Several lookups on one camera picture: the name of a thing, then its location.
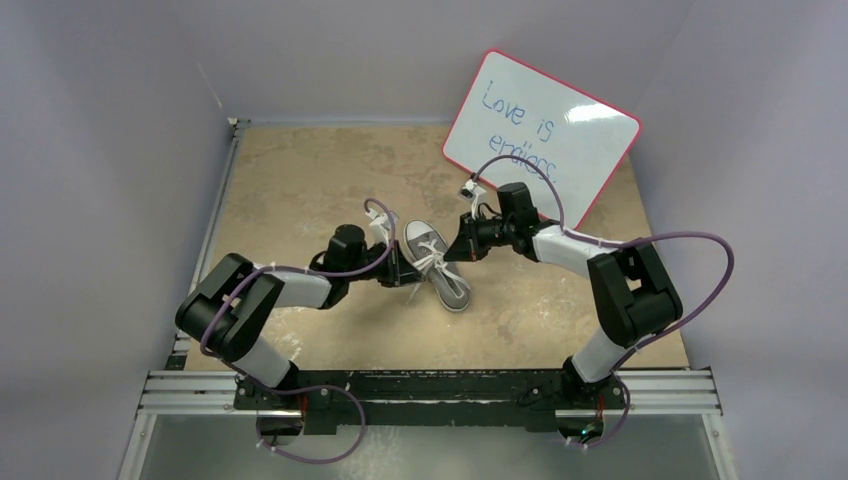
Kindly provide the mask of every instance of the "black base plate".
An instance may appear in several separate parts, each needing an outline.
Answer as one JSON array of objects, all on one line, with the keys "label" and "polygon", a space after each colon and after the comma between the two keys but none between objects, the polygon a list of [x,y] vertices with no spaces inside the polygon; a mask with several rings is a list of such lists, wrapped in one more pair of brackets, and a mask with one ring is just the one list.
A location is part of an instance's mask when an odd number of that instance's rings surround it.
[{"label": "black base plate", "polygon": [[[363,405],[369,425],[510,426],[530,432],[554,432],[557,410],[588,410],[600,405],[622,408],[620,387],[611,377],[579,398],[562,388],[561,369],[543,370],[301,370],[297,387],[335,385]],[[358,425],[359,414],[344,394],[314,391],[300,398],[266,393],[248,380],[239,381],[237,410],[298,410],[306,405],[305,434],[334,434],[338,425]]]}]

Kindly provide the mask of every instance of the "whiteboard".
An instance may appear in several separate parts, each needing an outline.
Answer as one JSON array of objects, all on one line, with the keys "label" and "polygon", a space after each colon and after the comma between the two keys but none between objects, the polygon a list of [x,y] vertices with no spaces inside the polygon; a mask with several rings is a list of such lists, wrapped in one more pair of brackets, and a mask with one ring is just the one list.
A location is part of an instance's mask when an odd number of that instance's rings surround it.
[{"label": "whiteboard", "polygon": [[[532,161],[550,177],[576,228],[641,130],[639,120],[498,50],[491,50],[442,147],[459,167],[477,171],[501,154]],[[524,182],[546,217],[559,211],[548,186],[521,162],[486,168],[492,187]]]}]

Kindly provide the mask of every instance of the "gray sneaker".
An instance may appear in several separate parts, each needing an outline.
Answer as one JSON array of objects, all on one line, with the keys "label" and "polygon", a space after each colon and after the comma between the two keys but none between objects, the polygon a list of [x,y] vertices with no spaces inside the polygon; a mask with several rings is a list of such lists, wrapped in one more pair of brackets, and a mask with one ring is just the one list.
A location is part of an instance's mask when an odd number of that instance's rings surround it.
[{"label": "gray sneaker", "polygon": [[[471,285],[460,276],[456,264],[445,262],[442,258],[448,251],[448,245],[439,232],[427,222],[413,220],[406,224],[403,240],[409,248],[413,266],[433,282],[442,306],[455,313],[468,308]],[[420,286],[415,286],[413,295]]]}]

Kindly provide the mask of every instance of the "tan tiled floor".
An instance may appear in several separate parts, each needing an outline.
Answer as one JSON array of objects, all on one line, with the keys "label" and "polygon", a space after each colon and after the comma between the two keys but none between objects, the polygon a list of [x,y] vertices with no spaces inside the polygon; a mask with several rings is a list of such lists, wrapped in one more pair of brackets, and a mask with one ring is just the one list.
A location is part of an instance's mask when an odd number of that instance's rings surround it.
[{"label": "tan tiled floor", "polygon": [[[433,126],[250,128],[213,262],[238,252],[261,263],[305,266],[338,225],[367,226],[362,201],[369,196],[397,211],[402,225],[426,220],[452,240],[468,209],[456,195],[467,175],[442,156],[446,134]],[[622,240],[649,233],[628,162],[580,229]],[[408,288],[359,282],[331,310],[275,310],[264,335],[308,369],[538,368],[560,366],[597,326],[589,283],[571,272],[508,248],[460,270],[474,288],[461,314],[446,312],[430,285],[407,304]],[[675,334],[628,366],[687,364]],[[186,368],[223,369],[196,349]]]}]

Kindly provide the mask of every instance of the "white wall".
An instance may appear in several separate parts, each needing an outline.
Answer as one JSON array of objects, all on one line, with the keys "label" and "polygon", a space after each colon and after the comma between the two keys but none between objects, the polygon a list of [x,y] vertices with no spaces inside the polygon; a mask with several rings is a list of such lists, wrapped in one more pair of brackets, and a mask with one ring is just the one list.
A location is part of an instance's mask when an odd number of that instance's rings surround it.
[{"label": "white wall", "polygon": [[[736,249],[684,340],[715,370],[745,480],[848,472],[846,52],[845,2],[698,0],[636,109],[653,230]],[[690,306],[714,286],[719,249],[661,250]]]},{"label": "white wall", "polygon": [[0,471],[115,478],[227,148],[158,0],[0,4]]},{"label": "white wall", "polygon": [[633,109],[694,0],[179,0],[229,116],[453,120],[491,47]]}]

